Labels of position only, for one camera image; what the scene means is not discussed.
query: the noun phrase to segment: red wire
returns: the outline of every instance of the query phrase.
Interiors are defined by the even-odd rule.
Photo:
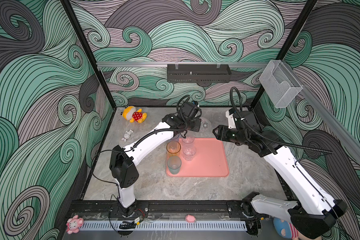
[[[145,217],[145,214],[143,213],[143,211],[141,209],[138,209],[138,210],[140,210],[140,212],[143,214],[143,217]]]

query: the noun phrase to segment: wallpaper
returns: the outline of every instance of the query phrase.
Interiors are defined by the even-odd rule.
[[[318,6],[336,2],[328,0]],[[71,0],[97,61],[275,59],[302,0]],[[189,94],[202,106],[229,105],[237,87],[249,104],[260,69],[232,69],[230,83],[168,83],[166,68],[102,68],[117,105],[173,105]]]
[[[59,0],[0,0],[0,240],[56,239],[112,109]]]
[[[285,60],[360,143],[360,1],[312,11]],[[335,199],[349,206],[324,239],[360,239],[360,166],[302,95],[275,109],[266,94],[256,115],[288,142],[331,149],[332,155],[294,149],[306,170]]]

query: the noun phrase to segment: black metal post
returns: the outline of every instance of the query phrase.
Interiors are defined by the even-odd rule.
[[[101,87],[103,88],[111,107],[113,108],[113,110],[116,110],[115,101],[113,100],[112,94],[110,93],[110,90],[107,86],[107,82],[106,82],[103,74],[101,74],[101,72],[97,69],[96,58],[93,55],[91,48],[89,47],[88,41],[87,41],[87,39],[84,35],[84,32],[80,26],[80,23],[75,15],[75,12],[73,11],[71,3],[69,2],[69,0],[60,0],[60,2],[69,18],[69,21],[71,22],[73,30],[76,32],[76,35],[83,47],[83,50],[84,50],[85,54],[87,55],[89,63],[91,64],[93,71],[95,72],[96,77],[99,80]]]
[[[305,22],[308,19],[309,14],[311,13],[313,7],[315,6],[317,0],[308,0],[307,3],[304,5],[299,17],[296,19],[296,23],[293,26],[291,32],[289,33],[287,40],[281,47],[279,54],[276,57],[276,60],[283,60],[284,57],[287,55],[289,48],[292,46],[295,39],[298,37],[302,27],[304,26]],[[251,102],[250,109],[253,110],[257,103],[259,102],[261,96],[264,93],[263,86],[260,86],[259,90],[257,91],[254,99]]]

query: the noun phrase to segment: robotic arm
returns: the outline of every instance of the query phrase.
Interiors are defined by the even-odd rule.
[[[134,183],[139,177],[136,165],[149,152],[178,133],[187,130],[198,132],[200,116],[201,109],[197,102],[185,102],[176,113],[166,115],[139,141],[124,148],[119,145],[114,147],[109,167],[119,185],[119,209],[124,216],[130,216],[135,209]],[[255,217],[267,214],[283,219],[309,238],[316,238],[331,229],[336,219],[346,212],[345,202],[335,200],[325,192],[294,158],[289,148],[279,144],[282,140],[275,132],[261,131],[252,112],[231,109],[226,112],[226,117],[228,126],[219,125],[213,130],[216,139],[233,142],[238,146],[248,145],[250,150],[258,153],[276,169],[299,199],[284,201],[252,192],[243,199],[245,215]]]

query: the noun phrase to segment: pink tray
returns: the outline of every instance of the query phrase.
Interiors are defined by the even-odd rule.
[[[178,174],[173,175],[167,166],[167,175],[170,177],[226,177],[229,175],[227,158],[223,142],[214,138],[195,138],[196,155],[192,161],[183,158],[180,150],[181,167]]]

